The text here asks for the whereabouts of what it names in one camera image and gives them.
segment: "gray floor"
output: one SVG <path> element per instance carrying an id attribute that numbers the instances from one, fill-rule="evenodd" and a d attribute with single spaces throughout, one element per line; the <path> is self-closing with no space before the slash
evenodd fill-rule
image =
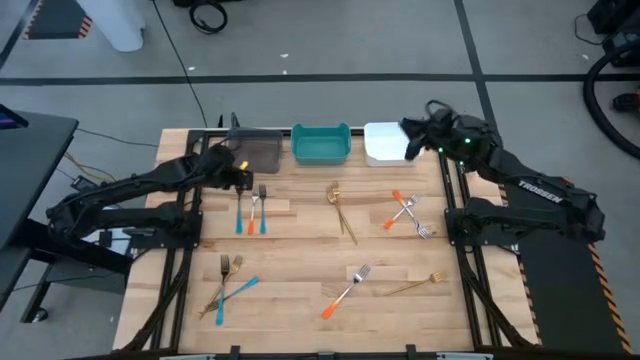
<path id="1" fill-rule="evenodd" d="M 346 73 L 469 74 L 469 60 L 449 0 L 247 0 L 229 3 L 230 23 L 217 36 L 190 25 L 187 13 L 158 0 L 185 65 L 196 76 Z M 137 0 L 147 21 L 145 46 L 115 52 L 94 26 L 84 40 L 19 40 L 0 78 L 181 76 L 181 69 L 151 3 Z M 4 1 L 0 47 L 27 0 Z M 465 0 L 485 74 L 582 74 L 603 53 L 573 37 L 573 18 L 593 0 Z M 581 32 L 593 36 L 587 23 Z M 599 84 L 602 102 L 633 83 Z M 530 166 L 566 175 L 599 194 L 607 214 L 602 261 L 634 349 L 640 344 L 640 265 L 635 219 L 640 163 L 621 153 L 591 121 L 579 83 L 489 83 L 491 103 L 507 148 Z M 399 120 L 422 116 L 433 98 L 481 116 L 472 82 L 305 82 L 196 84 L 210 124 L 235 111 L 243 125 L 291 126 Z M 80 126 L 133 141 L 157 142 L 162 128 L 201 127 L 187 85 L 0 86 L 11 108 L 74 117 Z M 640 143 L 632 116 L 612 115 L 619 129 Z M 131 147 L 78 133 L 70 152 L 115 176 L 148 170 L 153 149 Z M 77 171 L 65 161 L 60 169 Z M 70 189 L 55 173 L 32 217 Z M 20 284 L 38 281 L 42 266 L 30 264 Z M 51 318 L 17 323 L 29 290 L 16 292 L 0 313 L 0 347 L 11 359 L 65 358 L 110 350 L 121 297 L 53 285 L 45 299 Z"/>

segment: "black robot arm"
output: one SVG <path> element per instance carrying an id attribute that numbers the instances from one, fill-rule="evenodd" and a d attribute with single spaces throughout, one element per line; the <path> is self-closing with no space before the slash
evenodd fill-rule
<path id="1" fill-rule="evenodd" d="M 440 108 L 433 112 L 433 105 Z M 427 120 L 403 119 L 400 123 L 409 137 L 407 160 L 413 160 L 423 147 L 433 149 L 464 165 L 466 171 L 477 171 L 485 180 L 518 186 L 558 206 L 558 211 L 550 214 L 531 209 L 492 209 L 498 207 L 472 199 L 470 206 L 475 207 L 467 208 L 464 215 L 475 220 L 475 224 L 551 229 L 587 242 L 604 238 L 604 214 L 598 208 L 595 194 L 576 188 L 562 177 L 547 176 L 524 166 L 503 149 L 495 129 L 481 119 L 457 114 L 436 100 L 427 103 L 427 113 Z"/>
<path id="2" fill-rule="evenodd" d="M 234 156 L 220 144 L 202 155 L 182 156 L 154 170 L 128 179 L 103 183 L 94 190 L 65 197 L 47 210 L 49 230 L 55 239 L 75 240 L 97 229 L 129 226 L 171 228 L 183 224 L 185 212 L 168 202 L 155 209 L 105 210 L 104 207 L 157 191 L 188 191 L 196 186 L 250 190 L 253 174 L 233 166 Z"/>

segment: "cutlery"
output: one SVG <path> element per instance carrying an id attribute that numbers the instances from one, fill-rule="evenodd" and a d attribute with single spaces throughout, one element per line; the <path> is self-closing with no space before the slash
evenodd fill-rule
<path id="1" fill-rule="evenodd" d="M 240 267 L 242 266 L 242 261 L 244 259 L 242 258 L 242 256 L 237 255 L 235 257 L 235 259 L 233 259 L 233 263 L 231 264 L 231 270 L 229 271 L 229 274 L 227 275 L 227 279 L 228 280 L 231 275 L 236 274 L 238 271 L 240 271 Z M 216 292 L 213 293 L 213 296 L 211 297 L 211 299 L 209 299 L 209 302 L 207 303 L 207 306 L 205 306 L 204 310 L 202 310 L 202 312 L 200 313 L 200 319 L 202 320 L 202 318 L 204 317 L 204 315 L 210 311 L 213 311 L 213 307 L 215 305 L 215 309 L 218 308 L 217 303 L 216 303 L 216 298 L 218 297 L 218 294 L 220 293 L 220 288 L 222 287 L 222 284 L 220 286 L 218 286 L 218 289 L 216 289 Z"/>
<path id="2" fill-rule="evenodd" d="M 336 194 L 336 190 L 331 185 L 327 187 L 327 200 L 329 200 L 331 204 L 335 205 L 336 209 L 338 210 L 338 215 L 340 216 L 345 227 L 347 228 L 349 235 L 351 235 L 351 239 L 356 245 L 358 245 L 358 239 L 356 238 L 356 235 L 353 233 L 353 230 L 351 230 L 351 225 L 349 225 L 349 222 L 347 221 L 344 214 L 342 213 L 342 209 L 340 208 L 340 204 L 338 203 L 338 196 Z"/>
<path id="3" fill-rule="evenodd" d="M 395 196 L 395 198 L 400 202 L 400 204 L 402 204 L 402 206 L 404 207 L 403 210 L 406 210 L 409 216 L 411 216 L 411 219 L 413 219 L 413 223 L 416 224 L 416 231 L 418 232 L 418 235 L 420 235 L 420 237 L 422 237 L 423 239 L 428 239 L 430 236 L 429 230 L 427 230 L 426 227 L 420 225 L 416 217 L 413 216 L 413 213 L 411 212 L 411 210 L 404 203 L 404 199 L 402 199 L 402 195 L 400 195 L 400 192 L 398 190 L 393 190 L 393 196 Z"/>
<path id="4" fill-rule="evenodd" d="M 253 220 L 256 214 L 256 202 L 260 198 L 260 194 L 258 194 L 258 189 L 253 189 L 253 193 L 251 194 L 251 219 L 249 220 L 249 235 L 253 235 Z"/>
<path id="5" fill-rule="evenodd" d="M 236 215 L 236 234 L 242 234 L 242 192 L 244 189 L 242 186 L 236 186 L 236 193 L 238 193 L 238 214 Z"/>
<path id="6" fill-rule="evenodd" d="M 389 292 L 386 292 L 386 293 L 382 294 L 382 296 L 395 294 L 397 292 L 404 291 L 404 290 L 407 290 L 407 289 L 411 289 L 413 287 L 416 287 L 416 286 L 419 286 L 419 285 L 422 285 L 422 284 L 426 284 L 428 282 L 432 282 L 432 283 L 435 284 L 435 283 L 439 283 L 441 281 L 446 281 L 446 280 L 447 280 L 447 274 L 446 273 L 435 272 L 435 273 L 431 274 L 431 276 L 429 276 L 429 278 L 427 280 L 422 280 L 422 281 L 415 282 L 413 284 L 409 284 L 409 285 L 405 285 L 405 286 L 399 287 L 399 288 L 397 288 L 395 290 L 391 290 Z"/>
<path id="7" fill-rule="evenodd" d="M 398 213 L 391 218 L 390 220 L 388 220 L 386 223 L 384 223 L 384 228 L 385 229 L 390 229 L 391 225 L 393 225 L 393 223 L 396 222 L 396 220 L 398 219 L 398 217 L 400 217 L 400 215 L 402 215 L 402 213 L 407 209 L 412 207 L 413 205 L 415 205 L 418 200 L 420 200 L 420 197 L 418 195 L 411 195 L 411 198 L 409 198 L 409 200 L 407 200 L 407 207 L 403 207 L 402 210 L 398 211 Z"/>
<path id="8" fill-rule="evenodd" d="M 267 185 L 260 184 L 258 192 L 260 193 L 260 200 L 262 201 L 262 211 L 260 212 L 260 233 L 266 234 L 267 223 L 264 214 L 264 200 L 267 198 Z"/>
<path id="9" fill-rule="evenodd" d="M 216 317 L 216 325 L 222 325 L 224 322 L 224 284 L 227 282 L 229 269 L 229 256 L 223 255 L 221 261 L 222 283 L 220 284 L 220 300 L 218 301 L 218 316 Z"/>
<path id="10" fill-rule="evenodd" d="M 349 291 L 351 291 L 351 289 L 356 286 L 356 284 L 364 281 L 370 270 L 371 267 L 369 267 L 369 265 L 364 265 L 362 268 L 360 268 L 360 271 L 358 271 L 358 273 L 353 276 L 353 282 L 351 283 L 351 285 L 349 285 L 349 287 L 342 293 L 342 295 L 340 295 L 334 302 L 332 302 L 331 305 L 329 305 L 329 307 L 322 313 L 322 317 L 324 319 L 328 319 L 329 317 L 331 317 L 331 314 L 333 314 L 333 312 L 336 310 L 342 299 L 347 296 L 347 293 L 349 293 Z"/>
<path id="11" fill-rule="evenodd" d="M 227 301 L 230 298 L 236 296 L 238 293 L 241 293 L 241 292 L 247 290 L 248 288 L 252 287 L 253 285 L 257 284 L 258 282 L 260 282 L 260 279 L 257 276 L 254 276 L 251 280 L 247 281 L 246 284 L 242 285 L 242 287 L 238 288 L 237 290 L 235 290 L 231 294 L 225 296 L 224 297 L 224 301 Z M 217 310 L 217 309 L 218 309 L 218 303 L 214 303 L 211 306 L 211 311 L 214 311 L 214 310 Z"/>
<path id="12" fill-rule="evenodd" d="M 336 195 L 336 204 L 340 206 L 340 188 L 338 182 L 332 182 L 329 189 Z M 342 219 L 342 216 L 338 216 L 338 218 L 340 219 L 340 232 L 344 234 L 344 219 Z"/>

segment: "wooden table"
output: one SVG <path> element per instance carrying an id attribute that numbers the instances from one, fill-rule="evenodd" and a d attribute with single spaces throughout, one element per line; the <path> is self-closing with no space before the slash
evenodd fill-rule
<path id="1" fill-rule="evenodd" d="M 187 132 L 164 130 L 156 163 L 183 155 Z M 343 211 L 358 236 L 358 246 L 348 233 L 341 234 L 336 210 L 325 198 L 331 181 L 340 183 Z M 500 203 L 496 185 L 475 174 L 468 175 L 468 181 L 472 196 Z M 264 183 L 268 189 L 266 235 L 236 235 L 235 192 L 204 190 L 202 241 L 191 266 L 180 353 L 228 353 L 232 345 L 240 345 L 243 353 L 400 352 L 406 344 L 415 344 L 418 351 L 472 349 L 456 255 L 444 225 L 446 200 L 435 152 L 425 153 L 414 167 L 372 168 L 365 163 L 363 139 L 354 137 L 345 165 L 300 167 L 286 140 L 280 172 L 256 174 L 255 183 Z M 382 227 L 399 210 L 392 189 L 406 197 L 422 196 L 414 214 L 430 228 L 432 239 L 419 238 L 406 216 L 390 230 Z M 172 194 L 152 194 L 147 206 L 173 199 Z M 250 196 L 245 195 L 245 232 L 250 204 Z M 134 264 L 114 348 L 130 341 L 155 307 L 165 254 L 165 250 L 153 250 Z M 229 300 L 225 323 L 216 326 L 215 313 L 198 321 L 198 311 L 220 282 L 221 254 L 245 259 L 227 291 L 253 276 L 261 282 Z M 525 338 L 536 342 L 515 256 L 494 247 L 485 247 L 484 256 L 495 302 Z M 367 279 L 329 320 L 322 319 L 322 311 L 364 264 L 372 267 Z M 450 280 L 378 297 L 436 271 L 447 272 Z M 170 309 L 163 346 L 168 345 L 172 317 Z"/>

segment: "teal bowl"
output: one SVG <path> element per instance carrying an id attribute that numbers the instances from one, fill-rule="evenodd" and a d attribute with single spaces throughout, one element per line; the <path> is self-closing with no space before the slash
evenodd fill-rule
<path id="1" fill-rule="evenodd" d="M 291 129 L 291 151 L 300 165 L 341 165 L 351 152 L 351 130 L 341 123 L 336 127 Z"/>

